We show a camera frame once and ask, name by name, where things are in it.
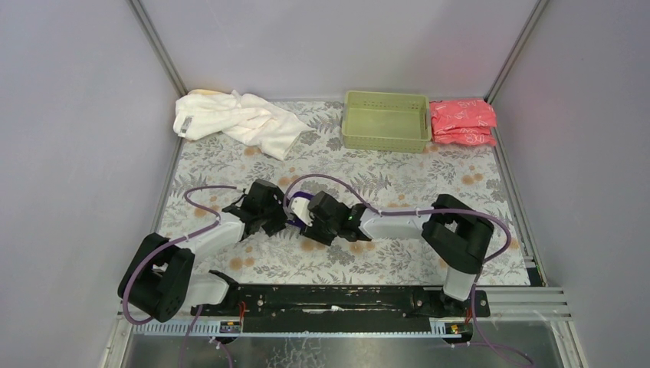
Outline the purple microfibre towel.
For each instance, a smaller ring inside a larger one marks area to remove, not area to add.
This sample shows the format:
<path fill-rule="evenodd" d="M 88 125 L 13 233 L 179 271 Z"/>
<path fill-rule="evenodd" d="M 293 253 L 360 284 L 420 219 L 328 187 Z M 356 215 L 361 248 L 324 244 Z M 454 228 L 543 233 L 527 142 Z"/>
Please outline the purple microfibre towel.
<path fill-rule="evenodd" d="M 307 199 L 309 199 L 309 200 L 311 200 L 311 199 L 314 197 L 314 195 L 312 195 L 312 194 L 309 194 L 309 193 L 306 193 L 306 192 L 301 192 L 301 191 L 299 191 L 299 192 L 296 192 L 294 195 L 291 196 L 290 201 L 292 200 L 292 198 L 294 198 L 294 197 L 298 197 L 298 196 L 300 196 L 300 197 L 304 197 L 304 198 L 307 198 Z M 293 214 L 292 214 L 291 211 L 290 211 L 290 201 L 289 201 L 289 206 L 288 206 L 288 209 L 289 209 L 290 214 L 289 214 L 289 216 L 288 216 L 288 221 L 287 221 L 287 223 L 288 223 L 289 225 L 293 225 L 293 226 L 296 226 L 296 227 L 298 227 L 298 228 L 306 228 L 306 227 L 303 227 L 303 226 L 299 226 L 299 225 L 294 221 Z"/>

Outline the white crumpled towel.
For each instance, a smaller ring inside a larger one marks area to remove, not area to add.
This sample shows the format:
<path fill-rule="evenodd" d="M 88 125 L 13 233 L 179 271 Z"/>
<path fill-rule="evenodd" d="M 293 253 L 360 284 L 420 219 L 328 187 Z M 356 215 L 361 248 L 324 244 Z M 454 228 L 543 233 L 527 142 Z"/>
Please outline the white crumpled towel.
<path fill-rule="evenodd" d="M 176 101 L 172 128 L 197 141 L 223 133 L 262 153 L 285 160 L 302 133 L 312 130 L 297 115 L 254 94 L 196 89 Z"/>

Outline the pink patterned plastic package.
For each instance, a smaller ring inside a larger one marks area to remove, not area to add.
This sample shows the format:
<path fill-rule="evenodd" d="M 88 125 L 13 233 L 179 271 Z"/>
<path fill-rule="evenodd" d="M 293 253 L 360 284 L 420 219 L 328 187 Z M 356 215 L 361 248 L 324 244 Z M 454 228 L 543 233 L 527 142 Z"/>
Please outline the pink patterned plastic package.
<path fill-rule="evenodd" d="M 482 99 L 442 100 L 430 103 L 432 139 L 440 144 L 495 146 L 491 130 L 497 127 L 493 107 Z"/>

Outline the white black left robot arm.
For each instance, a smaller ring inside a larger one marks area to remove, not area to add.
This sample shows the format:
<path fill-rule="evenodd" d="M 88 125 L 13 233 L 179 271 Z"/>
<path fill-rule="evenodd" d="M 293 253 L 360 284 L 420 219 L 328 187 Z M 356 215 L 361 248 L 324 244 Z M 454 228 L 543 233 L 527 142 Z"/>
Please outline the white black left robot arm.
<path fill-rule="evenodd" d="M 153 232 L 142 240 L 117 291 L 123 316 L 133 325 L 166 322 L 183 307 L 221 303 L 229 282 L 213 273 L 193 274 L 195 264 L 259 231 L 272 236 L 286 227 L 284 193 L 271 182 L 255 180 L 220 211 L 194 202 L 194 192 L 185 191 L 184 200 L 215 219 L 176 239 Z"/>

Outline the green perforated plastic basket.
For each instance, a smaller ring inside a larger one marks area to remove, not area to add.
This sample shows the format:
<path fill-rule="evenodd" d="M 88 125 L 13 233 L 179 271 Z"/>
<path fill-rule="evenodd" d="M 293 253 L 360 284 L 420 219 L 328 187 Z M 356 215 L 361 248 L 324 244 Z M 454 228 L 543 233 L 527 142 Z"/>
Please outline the green perforated plastic basket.
<path fill-rule="evenodd" d="M 341 133 L 347 149 L 421 153 L 432 141 L 429 100 L 419 94 L 349 90 Z"/>

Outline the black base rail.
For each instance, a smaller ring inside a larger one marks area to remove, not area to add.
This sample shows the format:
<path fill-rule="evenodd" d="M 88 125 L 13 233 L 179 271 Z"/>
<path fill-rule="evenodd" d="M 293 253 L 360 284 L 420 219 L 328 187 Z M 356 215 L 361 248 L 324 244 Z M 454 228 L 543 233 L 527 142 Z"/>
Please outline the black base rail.
<path fill-rule="evenodd" d="M 439 287 L 236 284 L 192 314 L 233 317 L 245 333 L 425 333 L 431 320 L 459 326 L 490 317 L 485 292 L 457 301 Z"/>

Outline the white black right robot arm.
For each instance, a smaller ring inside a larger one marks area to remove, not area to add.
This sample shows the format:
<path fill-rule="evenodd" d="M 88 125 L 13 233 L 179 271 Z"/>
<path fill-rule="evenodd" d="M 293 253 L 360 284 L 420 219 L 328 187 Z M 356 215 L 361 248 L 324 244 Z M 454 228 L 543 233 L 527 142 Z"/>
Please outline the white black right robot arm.
<path fill-rule="evenodd" d="M 394 238 L 422 240 L 448 265 L 443 284 L 446 297 L 465 301 L 486 258 L 494 223 L 479 216 L 452 195 L 439 195 L 430 209 L 408 209 L 397 215 L 373 211 L 359 203 L 351 207 L 326 192 L 295 196 L 289 202 L 302 236 L 330 245 L 335 238 L 370 242 Z"/>

